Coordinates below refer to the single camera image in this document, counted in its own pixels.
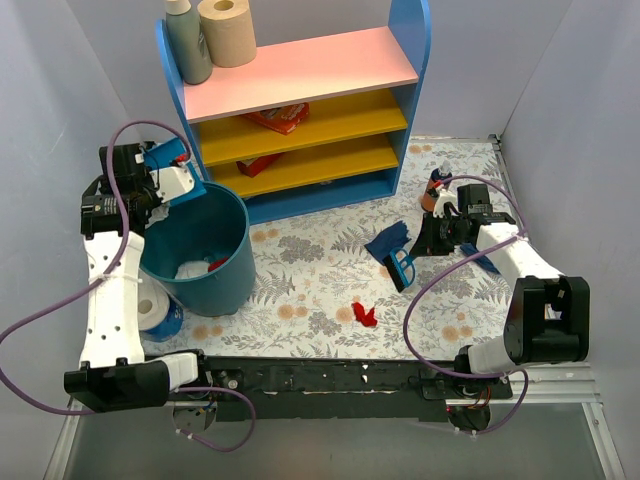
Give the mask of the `blue plastic dustpan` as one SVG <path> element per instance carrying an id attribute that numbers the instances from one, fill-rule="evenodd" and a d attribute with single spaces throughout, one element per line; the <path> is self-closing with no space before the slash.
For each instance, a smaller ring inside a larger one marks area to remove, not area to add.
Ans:
<path id="1" fill-rule="evenodd" d="M 165 168 L 169 166 L 183 167 L 186 166 L 191 170 L 191 173 L 196 182 L 196 190 L 193 196 L 188 200 L 194 200 L 203 196 L 206 193 L 206 189 L 202 180 L 199 178 L 196 169 L 191 161 L 190 155 L 186 152 L 182 141 L 179 138 L 173 138 L 165 143 L 157 144 L 147 149 L 143 153 L 143 159 L 145 165 L 152 170 Z M 173 203 L 163 203 L 171 206 L 180 205 Z"/>

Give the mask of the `blue hand brush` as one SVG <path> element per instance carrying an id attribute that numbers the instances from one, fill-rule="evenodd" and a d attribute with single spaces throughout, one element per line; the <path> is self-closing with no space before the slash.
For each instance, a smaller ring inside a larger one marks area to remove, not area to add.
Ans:
<path id="1" fill-rule="evenodd" d="M 383 263 L 398 293 L 413 284 L 416 269 L 413 258 L 404 248 L 392 249 Z"/>

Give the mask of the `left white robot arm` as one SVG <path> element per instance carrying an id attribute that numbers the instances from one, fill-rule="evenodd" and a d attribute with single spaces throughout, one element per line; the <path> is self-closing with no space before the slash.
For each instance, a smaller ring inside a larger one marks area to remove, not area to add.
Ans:
<path id="1" fill-rule="evenodd" d="M 79 367 L 64 389 L 94 412 L 158 407 L 180 388 L 193 400 L 213 386 L 195 353 L 147 360 L 139 332 L 139 267 L 156 210 L 204 194 L 182 142 L 100 148 L 103 170 L 81 197 L 81 234 L 89 267 L 88 319 Z"/>

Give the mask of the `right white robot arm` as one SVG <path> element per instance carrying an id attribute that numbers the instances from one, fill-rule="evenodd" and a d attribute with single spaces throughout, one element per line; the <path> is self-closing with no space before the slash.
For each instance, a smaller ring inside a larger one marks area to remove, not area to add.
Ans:
<path id="1" fill-rule="evenodd" d="M 552 267 L 529 243 L 524 225 L 494 209 L 488 188 L 450 191 L 436 183 L 411 256 L 444 256 L 472 244 L 502 275 L 511 300 L 501 335 L 463 347 L 451 370 L 454 389 L 475 397 L 489 378 L 519 367 L 581 362 L 589 351 L 590 287 Z"/>

